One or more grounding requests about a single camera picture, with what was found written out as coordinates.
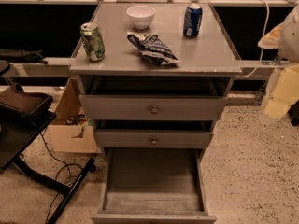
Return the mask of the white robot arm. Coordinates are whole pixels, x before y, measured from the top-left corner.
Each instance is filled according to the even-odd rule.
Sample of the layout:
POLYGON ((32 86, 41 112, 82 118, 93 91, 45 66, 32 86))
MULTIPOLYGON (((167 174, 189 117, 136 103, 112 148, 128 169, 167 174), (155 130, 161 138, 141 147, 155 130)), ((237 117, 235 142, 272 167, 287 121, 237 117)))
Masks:
POLYGON ((299 101, 299 5, 258 42, 262 49, 278 49, 278 55, 290 62, 283 70, 275 69, 266 86, 261 110, 264 122, 282 119, 299 101))

